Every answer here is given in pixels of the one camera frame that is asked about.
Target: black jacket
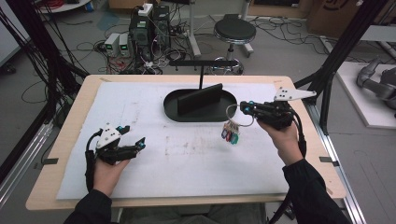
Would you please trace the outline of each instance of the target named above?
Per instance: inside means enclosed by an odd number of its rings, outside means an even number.
[[[337,204],[326,192],[323,178],[306,160],[284,167],[290,197],[299,224],[349,223]],[[111,199],[93,189],[76,205],[76,210],[64,222],[110,223]]]

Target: gray floor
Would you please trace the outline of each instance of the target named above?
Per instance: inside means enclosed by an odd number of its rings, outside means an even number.
[[[105,61],[96,52],[77,49],[89,49],[90,43],[105,39],[105,35],[112,32],[127,31],[129,14],[117,14],[104,10],[87,13],[83,10],[73,10],[56,15],[58,21],[76,23],[92,21],[80,25],[67,25],[60,23],[59,27],[64,39],[81,64],[91,74],[104,74]],[[212,18],[197,18],[196,26],[203,25],[196,34],[211,34],[214,22]],[[307,36],[304,21],[291,23],[289,30],[292,33],[300,32],[301,36]],[[255,52],[246,57],[244,51],[235,50],[235,57],[240,59],[245,67],[246,75],[270,75],[288,76],[293,81],[306,77],[319,69],[326,60],[324,48],[315,38],[307,38],[310,44],[291,44],[284,40],[278,40],[273,35],[283,38],[277,27],[275,30],[270,25],[262,25],[267,31],[258,29],[255,40],[251,43]],[[282,26],[288,39],[298,37],[287,33],[286,25]],[[196,36],[202,52],[202,60],[211,60],[224,56],[228,45],[209,35]],[[361,42],[351,52],[350,61],[369,61],[374,56],[380,55],[384,61],[389,60],[381,49],[374,47],[373,43]],[[2,97],[0,125],[0,162],[3,162],[8,153],[14,148],[25,130],[33,121],[43,106],[43,103],[25,103],[21,96],[31,85],[39,81],[28,59],[23,53],[18,53],[11,62],[17,68],[13,75],[1,74],[0,92]],[[165,67],[165,74],[190,74],[198,75],[198,71],[192,68]],[[23,95],[23,99],[29,102],[44,100],[44,87],[41,83],[34,85]],[[336,148],[340,161],[345,169],[347,178],[352,186],[358,203],[367,223],[395,223],[396,218],[396,177],[393,171],[396,169],[396,131],[366,128],[359,117],[353,104],[337,78],[334,79],[332,87],[332,100],[329,116],[329,132],[332,142]],[[55,137],[57,130],[51,135],[48,143],[43,146],[31,168],[24,175],[19,185],[8,198],[7,203],[1,208],[0,223],[57,223],[62,222],[70,211],[31,212],[26,210],[24,204],[30,194],[39,170],[34,169],[34,164],[40,161],[44,150],[50,145],[51,139]],[[276,204],[268,205],[268,215],[276,210]],[[289,223],[284,217],[280,223]]]

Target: electronic equipment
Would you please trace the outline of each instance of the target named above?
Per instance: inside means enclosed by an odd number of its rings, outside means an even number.
[[[254,5],[297,7],[300,0],[254,0]]]
[[[153,58],[151,45],[154,36],[151,20],[146,16],[133,15],[129,34],[133,41],[136,60],[151,62]]]
[[[120,34],[120,53],[121,57],[129,58],[132,56],[132,44],[128,34]]]
[[[169,6],[157,6],[154,8],[152,20],[155,26],[157,46],[164,50],[171,47]]]
[[[105,47],[109,57],[117,57],[120,53],[120,34],[111,34],[105,41]]]
[[[271,125],[273,128],[281,130],[290,126],[293,122],[294,116],[296,116],[288,101],[313,97],[315,95],[316,93],[314,91],[299,91],[280,88],[276,92],[273,102],[259,104],[252,101],[242,101],[240,108],[244,114],[253,116],[262,122]]]
[[[151,11],[152,11],[152,4],[145,3],[143,5],[143,9],[140,9],[137,12],[137,15],[151,17]]]
[[[96,158],[107,162],[110,165],[115,164],[117,161],[125,161],[135,158],[137,153],[143,150],[145,145],[145,137],[137,141],[134,146],[119,147],[120,137],[128,133],[130,126],[122,128],[114,128],[111,124],[107,123],[104,129],[94,133],[88,140],[85,150],[85,160],[87,162],[87,171],[85,173],[87,190],[91,191],[93,188],[93,175]],[[95,151],[90,149],[91,141],[94,137],[99,136],[100,139],[96,143]]]

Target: white paper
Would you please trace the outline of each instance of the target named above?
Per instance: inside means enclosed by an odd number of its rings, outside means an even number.
[[[57,199],[80,199],[85,185],[85,146],[109,122],[131,126],[119,146],[146,137],[146,148],[123,171],[113,198],[155,198],[285,193],[283,163],[268,134],[254,122],[240,128],[239,142],[221,138],[224,122],[175,122],[164,114],[163,99],[174,90],[195,89],[191,83],[104,82],[82,126],[67,163]],[[272,84],[223,84],[237,102],[272,102]],[[249,124],[239,108],[233,119]],[[94,149],[98,138],[94,138]]]

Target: wooden table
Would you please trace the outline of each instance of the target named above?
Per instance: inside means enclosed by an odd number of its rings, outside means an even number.
[[[78,93],[76,101],[62,127],[57,140],[49,154],[49,158],[58,158],[57,164],[45,165],[26,202],[29,210],[53,210],[74,208],[78,200],[56,200],[61,186],[64,170],[70,152],[76,143],[82,124],[92,106],[97,90],[102,82],[191,82],[199,83],[199,76],[88,76]],[[268,76],[207,76],[205,82],[212,83],[273,83],[276,88],[294,88],[289,77]],[[330,162],[321,162],[319,157],[328,157],[316,129],[305,110],[301,100],[291,101],[290,105],[300,115],[303,121],[304,134],[307,141],[306,159],[323,176],[328,192],[334,199],[346,196],[346,191],[338,174]],[[178,198],[148,198],[148,199],[114,199],[114,207],[211,204],[211,203],[255,203],[282,201],[285,195],[234,195],[217,197],[178,197]]]

